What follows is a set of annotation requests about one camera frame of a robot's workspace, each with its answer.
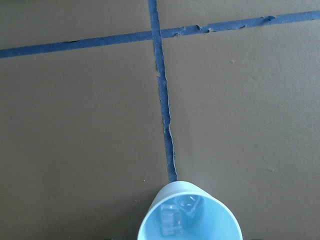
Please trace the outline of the clear ice cube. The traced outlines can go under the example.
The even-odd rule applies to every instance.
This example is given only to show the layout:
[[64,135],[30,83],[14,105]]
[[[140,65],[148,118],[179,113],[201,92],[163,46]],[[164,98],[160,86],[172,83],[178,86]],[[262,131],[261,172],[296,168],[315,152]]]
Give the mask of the clear ice cube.
[[160,206],[160,225],[161,234],[164,237],[182,233],[182,213],[175,204],[168,203]]

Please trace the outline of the light blue cup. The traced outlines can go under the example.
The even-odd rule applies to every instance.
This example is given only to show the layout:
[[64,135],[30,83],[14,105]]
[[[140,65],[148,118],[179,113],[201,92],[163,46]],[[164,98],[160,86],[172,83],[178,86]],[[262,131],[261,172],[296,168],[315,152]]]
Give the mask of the light blue cup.
[[[160,206],[176,205],[182,214],[182,232],[163,236]],[[139,240],[241,240],[234,214],[219,200],[187,181],[164,186],[151,203],[137,234]]]

